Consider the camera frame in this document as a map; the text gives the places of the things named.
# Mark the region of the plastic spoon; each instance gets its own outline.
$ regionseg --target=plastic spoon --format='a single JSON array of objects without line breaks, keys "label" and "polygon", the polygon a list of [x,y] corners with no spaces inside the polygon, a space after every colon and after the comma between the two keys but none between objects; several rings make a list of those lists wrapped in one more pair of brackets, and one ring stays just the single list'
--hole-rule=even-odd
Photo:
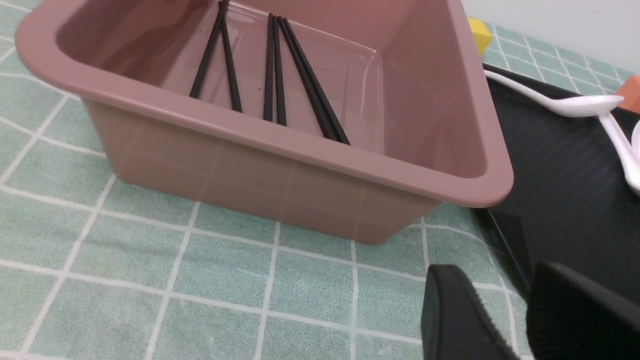
[{"label": "plastic spoon", "polygon": [[634,145],[632,147],[622,129],[620,129],[620,125],[618,125],[618,122],[610,112],[624,100],[622,96],[579,96],[554,100],[500,74],[487,70],[484,71],[484,74],[487,78],[516,90],[558,115],[564,117],[597,116],[607,135],[609,135],[618,153],[620,162],[622,162],[622,169],[625,172],[627,184],[636,195],[640,196],[640,126],[636,125],[634,129],[632,135],[632,143]]},{"label": "plastic spoon", "polygon": [[550,111],[564,117],[591,117],[608,113],[615,109],[624,100],[622,96],[616,95],[595,95],[576,96],[567,99],[554,100],[541,93],[527,88],[517,81],[513,81],[500,74],[491,71],[484,71],[486,77],[495,80],[504,86],[508,86],[522,95],[536,101]]}]

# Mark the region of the pink plastic bin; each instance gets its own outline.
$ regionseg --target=pink plastic bin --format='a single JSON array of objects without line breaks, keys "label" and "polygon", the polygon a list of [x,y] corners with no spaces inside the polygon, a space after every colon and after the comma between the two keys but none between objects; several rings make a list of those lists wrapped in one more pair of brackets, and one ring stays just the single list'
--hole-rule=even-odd
[{"label": "pink plastic bin", "polygon": [[[78,94],[123,181],[365,243],[441,202],[487,207],[513,173],[460,0],[241,0],[188,97],[213,0],[45,0],[25,66]],[[280,38],[288,127],[260,120],[267,13],[288,17],[352,146],[324,139]]]}]

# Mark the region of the chopstick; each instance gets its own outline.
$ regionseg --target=chopstick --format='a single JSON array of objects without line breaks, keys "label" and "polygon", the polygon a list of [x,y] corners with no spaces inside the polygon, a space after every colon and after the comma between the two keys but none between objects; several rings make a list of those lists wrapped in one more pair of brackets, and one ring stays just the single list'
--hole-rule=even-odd
[{"label": "chopstick", "polygon": [[262,118],[273,121],[273,14],[267,25],[267,69],[264,75],[264,112]]},{"label": "chopstick", "polygon": [[242,112],[242,104],[240,103],[240,91],[238,90],[238,81],[236,78],[236,67],[234,66],[234,55],[231,50],[231,42],[229,41],[229,31],[227,28],[227,20],[222,18],[222,44],[225,48],[225,62],[227,64],[227,78],[229,81],[229,95],[231,96],[231,108],[239,113]]},{"label": "chopstick", "polygon": [[291,24],[289,24],[289,20],[287,20],[287,18],[284,18],[282,22],[286,26],[287,31],[291,36],[291,40],[293,41],[294,46],[297,48],[300,54],[300,57],[302,59],[304,66],[307,68],[307,71],[311,78],[311,83],[312,83],[311,85],[315,88],[316,93],[320,98],[323,109],[326,115],[328,116],[329,123],[331,124],[331,127],[335,133],[337,140],[346,145],[351,145],[351,143],[349,143],[349,139],[347,138],[347,135],[344,133],[344,130],[340,125],[340,122],[338,121],[338,118],[335,116],[335,112],[333,111],[333,108],[329,103],[329,99],[327,99],[326,94],[324,93],[324,90],[322,89],[322,86],[320,85],[320,82],[318,81],[316,74],[314,73],[313,68],[311,67],[311,64],[309,64],[309,60],[307,59],[307,56],[305,55],[304,51],[302,50],[302,47],[300,46],[300,43],[298,42],[298,39],[296,38],[296,34],[293,32],[293,29],[291,28]]},{"label": "chopstick", "polygon": [[273,57],[276,71],[276,108],[278,110],[278,124],[287,125],[287,112],[284,103],[284,82],[282,79],[282,57],[280,55],[280,35],[278,34],[278,24],[275,19],[273,28]]},{"label": "chopstick", "polygon": [[305,67],[305,64],[303,63],[298,51],[299,49],[296,48],[291,34],[289,33],[289,30],[287,29],[287,26],[285,25],[285,22],[281,16],[278,16],[278,23],[282,28],[282,34],[284,35],[285,41],[287,42],[287,46],[289,46],[291,56],[293,57],[293,61],[296,64],[296,68],[298,69],[298,73],[300,74],[300,78],[302,79],[305,91],[307,92],[309,102],[311,102],[311,108],[316,114],[316,119],[318,121],[318,125],[320,125],[320,130],[322,131],[323,136],[327,139],[337,140],[337,137],[335,136],[335,133],[331,128],[331,124],[329,123],[329,119],[323,109],[323,105],[320,102],[320,98],[318,97],[318,94],[313,87],[309,71]]},{"label": "chopstick", "polygon": [[200,60],[200,66],[198,67],[196,78],[193,81],[193,86],[191,87],[191,92],[189,93],[189,96],[194,99],[200,97],[202,84],[204,83],[204,78],[207,75],[209,63],[211,62],[211,58],[213,57],[213,50],[216,47],[216,41],[218,40],[220,28],[222,27],[223,19],[225,18],[225,15],[227,13],[228,6],[229,0],[222,0],[221,4],[218,6],[216,21],[213,23],[213,29],[211,30],[211,34],[209,35],[209,40],[207,41],[207,46],[205,47],[204,54],[202,55],[202,59]]}]

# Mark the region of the toy block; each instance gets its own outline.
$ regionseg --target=toy block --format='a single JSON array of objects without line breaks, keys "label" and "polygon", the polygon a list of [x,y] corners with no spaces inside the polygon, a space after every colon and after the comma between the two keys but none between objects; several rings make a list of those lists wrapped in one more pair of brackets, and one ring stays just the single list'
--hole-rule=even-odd
[{"label": "toy block", "polygon": [[478,49],[478,53],[482,55],[484,50],[489,43],[491,42],[492,35],[489,32],[489,29],[484,25],[484,23],[478,19],[474,19],[472,17],[468,17],[469,26],[471,27],[471,32],[474,35],[474,40],[476,41],[476,47]]},{"label": "toy block", "polygon": [[620,89],[618,89],[616,95],[625,98],[620,104],[621,108],[640,113],[640,76],[629,77]]}]

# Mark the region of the black tray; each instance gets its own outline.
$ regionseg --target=black tray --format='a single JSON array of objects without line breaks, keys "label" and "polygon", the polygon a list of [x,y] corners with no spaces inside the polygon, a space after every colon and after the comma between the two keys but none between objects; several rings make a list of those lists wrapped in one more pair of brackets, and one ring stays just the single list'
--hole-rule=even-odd
[{"label": "black tray", "polygon": [[[573,92],[484,64],[551,98]],[[640,304],[640,197],[596,118],[567,119],[488,81],[515,182],[507,199],[479,209],[516,263],[525,290],[539,261],[566,265]],[[612,114],[628,138],[639,114]]]}]

